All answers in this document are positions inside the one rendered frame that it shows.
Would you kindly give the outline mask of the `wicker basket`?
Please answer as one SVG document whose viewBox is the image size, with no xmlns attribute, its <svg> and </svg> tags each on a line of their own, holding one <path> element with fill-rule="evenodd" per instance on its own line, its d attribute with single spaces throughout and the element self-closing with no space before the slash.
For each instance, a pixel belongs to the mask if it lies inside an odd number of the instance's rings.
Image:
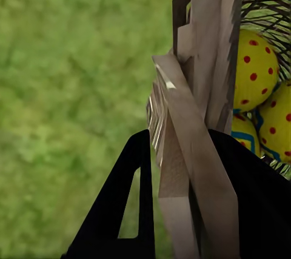
<svg viewBox="0 0 291 259">
<path fill-rule="evenodd" d="M 265 4 L 274 1 L 278 4 Z M 286 0 L 291 1 L 291 0 Z M 187 4 L 191 7 L 186 12 Z M 251 3 L 248 8 L 241 8 Z M 275 22 L 245 18 L 250 10 L 268 9 Z M 241 259 L 238 197 L 209 134 L 231 136 L 239 31 L 243 25 L 265 27 L 258 32 L 282 34 L 291 42 L 291 3 L 283 0 L 172 0 L 173 45 L 166 55 L 152 55 L 156 70 L 152 94 L 145 105 L 150 140 L 156 152 L 162 221 L 172 242 L 172 259 Z M 273 36 L 273 35 L 272 35 Z M 291 43 L 275 52 L 281 82 L 291 75 Z M 281 66 L 280 66 L 281 65 Z M 276 163 L 266 153 L 261 158 Z M 281 172 L 286 166 L 277 168 Z M 289 165 L 280 174 L 284 176 Z"/>
</svg>

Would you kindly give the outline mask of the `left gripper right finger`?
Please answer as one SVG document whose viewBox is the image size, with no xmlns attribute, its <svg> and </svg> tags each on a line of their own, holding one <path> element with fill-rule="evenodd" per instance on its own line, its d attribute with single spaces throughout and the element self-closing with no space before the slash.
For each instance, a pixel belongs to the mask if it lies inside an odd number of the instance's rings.
<svg viewBox="0 0 291 259">
<path fill-rule="evenodd" d="M 241 259 L 291 259 L 291 180 L 232 136 L 209 129 L 238 197 Z"/>
</svg>

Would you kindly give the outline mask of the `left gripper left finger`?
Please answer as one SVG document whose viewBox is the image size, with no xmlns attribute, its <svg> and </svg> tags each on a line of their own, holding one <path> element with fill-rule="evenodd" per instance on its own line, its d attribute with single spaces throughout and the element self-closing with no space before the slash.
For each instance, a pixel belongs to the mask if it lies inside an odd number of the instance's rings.
<svg viewBox="0 0 291 259">
<path fill-rule="evenodd" d="M 139 167 L 138 236 L 118 238 Z M 149 129 L 129 138 L 64 259 L 155 259 Z"/>
</svg>

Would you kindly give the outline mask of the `easter egg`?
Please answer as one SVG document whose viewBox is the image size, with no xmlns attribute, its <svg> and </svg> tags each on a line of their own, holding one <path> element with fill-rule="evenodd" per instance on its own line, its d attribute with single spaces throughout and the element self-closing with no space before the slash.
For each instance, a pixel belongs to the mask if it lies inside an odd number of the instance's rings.
<svg viewBox="0 0 291 259">
<path fill-rule="evenodd" d="M 278 58 L 272 45 L 250 30 L 239 31 L 233 113 L 246 113 L 262 104 L 278 84 Z"/>
<path fill-rule="evenodd" d="M 261 150 L 291 165 L 291 78 L 278 83 L 270 96 L 252 111 Z"/>
<path fill-rule="evenodd" d="M 261 158 L 261 143 L 257 130 L 246 113 L 233 114 L 231 136 Z"/>
</svg>

